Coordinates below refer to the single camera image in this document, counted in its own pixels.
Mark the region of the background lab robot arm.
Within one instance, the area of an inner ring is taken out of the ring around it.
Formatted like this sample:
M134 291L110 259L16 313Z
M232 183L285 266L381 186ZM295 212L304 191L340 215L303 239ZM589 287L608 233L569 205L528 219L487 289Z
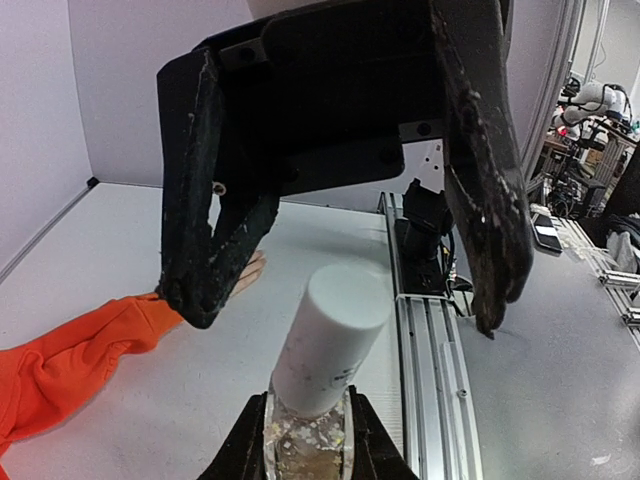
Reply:
M567 85L561 91L550 127L561 136L578 140L580 126L595 117L630 125L632 106L623 86L595 81Z

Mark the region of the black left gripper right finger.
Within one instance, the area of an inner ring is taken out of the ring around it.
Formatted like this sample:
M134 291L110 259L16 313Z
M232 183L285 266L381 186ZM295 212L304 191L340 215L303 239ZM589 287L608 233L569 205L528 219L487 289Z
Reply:
M355 433L352 479L418 480L407 465L368 398L349 387Z

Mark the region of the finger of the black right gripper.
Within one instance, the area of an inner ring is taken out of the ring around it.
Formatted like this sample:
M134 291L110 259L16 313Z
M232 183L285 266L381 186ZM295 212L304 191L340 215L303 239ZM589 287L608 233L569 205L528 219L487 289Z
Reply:
M163 197L156 291L190 325L207 329L273 226L279 191L262 178L229 118L210 50L167 63L157 91Z
M434 1L431 25L446 90L445 196L464 246L477 330L488 338L521 296L534 259L510 111L506 1Z

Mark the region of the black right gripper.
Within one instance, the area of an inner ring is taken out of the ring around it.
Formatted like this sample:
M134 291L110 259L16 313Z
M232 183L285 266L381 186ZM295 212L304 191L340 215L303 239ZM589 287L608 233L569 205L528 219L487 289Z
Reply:
M282 196L386 180L403 147L479 159L506 103L507 1L324 1L202 40L157 75L164 194Z

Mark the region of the white nail polish cap brush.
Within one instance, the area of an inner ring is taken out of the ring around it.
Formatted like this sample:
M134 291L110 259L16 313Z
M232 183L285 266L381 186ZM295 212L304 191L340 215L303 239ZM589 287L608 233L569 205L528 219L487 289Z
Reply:
M331 410L391 316L391 295L367 269L333 264L308 279L271 374L284 407L303 418Z

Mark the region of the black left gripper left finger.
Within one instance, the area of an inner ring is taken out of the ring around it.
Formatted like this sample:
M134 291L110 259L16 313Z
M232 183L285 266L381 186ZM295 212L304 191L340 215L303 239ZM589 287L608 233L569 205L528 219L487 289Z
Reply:
M263 480L267 393L252 395L210 465L198 480Z

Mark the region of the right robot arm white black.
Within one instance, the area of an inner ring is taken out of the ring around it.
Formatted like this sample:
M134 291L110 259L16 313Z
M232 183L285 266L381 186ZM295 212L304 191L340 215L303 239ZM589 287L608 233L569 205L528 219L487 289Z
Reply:
M413 180L404 277L442 292L441 240L466 251L491 336L533 263L509 107L508 1L320 1L212 35L158 72L159 296L206 329L283 197L399 176L406 144L443 144L444 187Z

